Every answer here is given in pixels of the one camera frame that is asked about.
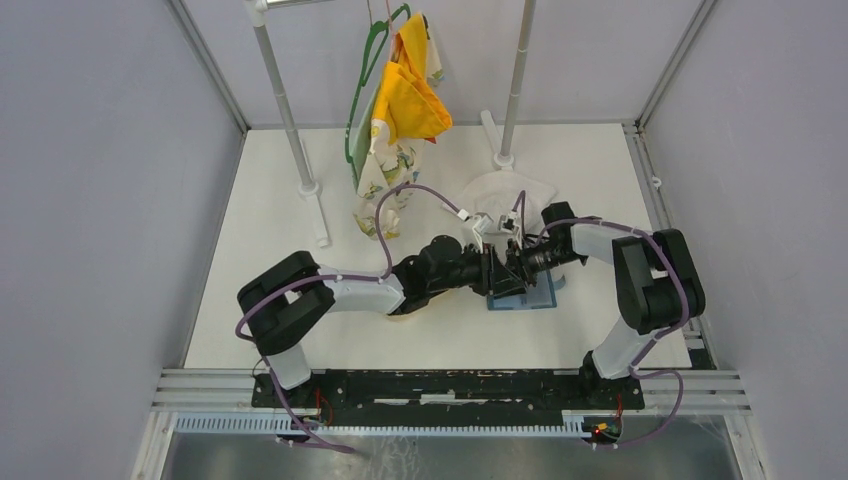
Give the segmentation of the blue leather card holder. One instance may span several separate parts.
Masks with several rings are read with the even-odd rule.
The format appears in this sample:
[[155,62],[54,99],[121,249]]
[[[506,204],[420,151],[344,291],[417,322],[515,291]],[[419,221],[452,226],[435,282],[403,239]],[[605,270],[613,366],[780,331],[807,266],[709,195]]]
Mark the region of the blue leather card holder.
[[562,273],[545,271],[537,275],[537,283],[527,288],[525,293],[496,299],[487,297],[489,311],[523,311],[537,309],[552,309],[557,307],[556,292],[566,285]]

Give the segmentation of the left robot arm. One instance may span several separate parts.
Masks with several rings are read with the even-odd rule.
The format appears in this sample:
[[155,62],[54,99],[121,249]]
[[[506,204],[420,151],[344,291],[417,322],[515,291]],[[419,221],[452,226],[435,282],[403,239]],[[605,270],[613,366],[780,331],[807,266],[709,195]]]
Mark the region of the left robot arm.
[[325,315],[407,315],[448,290],[464,287],[485,296],[492,260],[488,244],[463,247],[455,238],[440,235],[381,278],[322,266],[309,252],[297,251],[238,292],[243,317],[236,333],[256,346],[278,397],[290,407],[302,407],[313,397],[314,381],[301,341]]

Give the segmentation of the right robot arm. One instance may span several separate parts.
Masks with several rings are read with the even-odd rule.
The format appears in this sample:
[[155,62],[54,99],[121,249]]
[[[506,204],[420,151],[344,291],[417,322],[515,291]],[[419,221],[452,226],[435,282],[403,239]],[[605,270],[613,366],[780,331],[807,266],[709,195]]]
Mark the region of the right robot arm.
[[488,261],[494,298],[524,294],[542,273],[593,258],[611,265],[619,318],[587,354],[577,382],[580,400],[602,408],[618,393],[616,380],[633,375],[649,351],[706,308],[706,295],[683,233],[645,231],[579,217],[569,203],[542,211],[544,225],[528,244],[510,240],[505,258]]

